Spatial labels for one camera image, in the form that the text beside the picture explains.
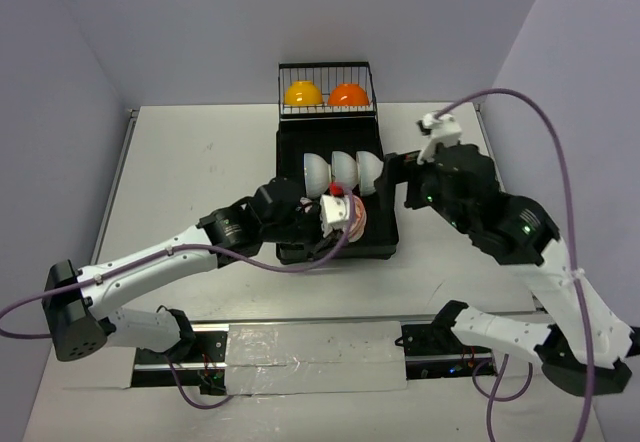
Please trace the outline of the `blue patterned bowl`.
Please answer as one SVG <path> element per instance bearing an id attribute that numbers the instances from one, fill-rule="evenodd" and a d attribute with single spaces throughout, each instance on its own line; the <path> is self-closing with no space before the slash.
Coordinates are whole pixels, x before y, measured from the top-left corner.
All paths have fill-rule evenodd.
<path id="1" fill-rule="evenodd" d="M 320 207 L 320 203 L 319 203 L 318 200 L 302 198 L 300 200 L 300 203 L 299 203 L 299 206 L 297 208 L 297 211 L 300 212 L 300 213 L 307 214 L 309 212 L 316 211 L 319 207 Z"/>

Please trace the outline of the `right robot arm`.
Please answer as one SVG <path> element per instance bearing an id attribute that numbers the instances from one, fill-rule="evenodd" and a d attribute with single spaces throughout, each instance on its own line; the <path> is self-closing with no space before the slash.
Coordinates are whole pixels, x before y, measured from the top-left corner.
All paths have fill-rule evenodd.
<path id="1" fill-rule="evenodd" d="M 433 321 L 439 349 L 485 347 L 541 368 L 556 387 L 585 393 L 587 355 L 576 272 L 558 226 L 536 201 L 501 190 L 493 160 L 473 144 L 441 148 L 429 162 L 389 154 L 375 187 L 389 199 L 404 183 L 408 209 L 432 208 L 483 254 L 507 268 L 543 305 L 548 323 L 525 323 L 449 301 Z"/>

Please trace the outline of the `brown bowl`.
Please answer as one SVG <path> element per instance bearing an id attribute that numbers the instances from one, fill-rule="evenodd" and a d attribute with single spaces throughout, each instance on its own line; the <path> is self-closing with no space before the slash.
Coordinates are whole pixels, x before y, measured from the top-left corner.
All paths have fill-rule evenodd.
<path id="1" fill-rule="evenodd" d="M 367 212 L 364 203 L 358 196 L 354 196 L 355 203 L 355 222 L 352 224 L 348 235 L 348 241 L 350 243 L 357 242 L 365 232 L 367 223 Z"/>

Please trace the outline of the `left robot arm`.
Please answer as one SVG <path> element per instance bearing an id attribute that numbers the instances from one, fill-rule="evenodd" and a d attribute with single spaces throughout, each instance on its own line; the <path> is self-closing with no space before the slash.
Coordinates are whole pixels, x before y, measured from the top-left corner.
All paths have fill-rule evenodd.
<path id="1" fill-rule="evenodd" d="M 129 302 L 236 261 L 257 266 L 265 243 L 310 243 L 324 250 L 320 261 L 326 263 L 345 245 L 353 214 L 350 196 L 312 201 L 297 183 L 274 178 L 155 246 L 82 268 L 58 262 L 49 270 L 42 301 L 55 355 L 70 362 L 119 346 L 184 360 L 196 341 L 186 314 L 175 308 L 131 310 Z"/>

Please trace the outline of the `white bowl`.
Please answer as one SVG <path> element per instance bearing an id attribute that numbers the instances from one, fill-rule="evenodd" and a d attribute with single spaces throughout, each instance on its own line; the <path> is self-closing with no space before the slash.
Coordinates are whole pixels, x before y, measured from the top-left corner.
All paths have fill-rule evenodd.
<path id="1" fill-rule="evenodd" d="M 383 171 L 384 163 L 373 153 L 358 151 L 356 153 L 358 166 L 358 187 L 362 197 L 367 197 L 376 192 L 375 181 Z"/>
<path id="2" fill-rule="evenodd" d="M 303 175 L 306 196 L 315 199 L 325 194 L 332 181 L 331 166 L 314 153 L 303 155 Z"/>
<path id="3" fill-rule="evenodd" d="M 333 181 L 343 189 L 358 189 L 359 167 L 356 160 L 344 151 L 334 151 L 331 155 Z"/>

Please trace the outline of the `orange bowl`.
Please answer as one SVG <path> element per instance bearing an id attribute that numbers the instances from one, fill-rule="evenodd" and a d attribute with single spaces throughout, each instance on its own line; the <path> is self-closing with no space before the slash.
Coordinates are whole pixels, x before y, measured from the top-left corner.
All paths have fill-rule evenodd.
<path id="1" fill-rule="evenodd" d="M 365 89 L 354 83 L 343 83 L 330 93 L 327 104 L 331 107 L 365 107 L 370 104 Z"/>

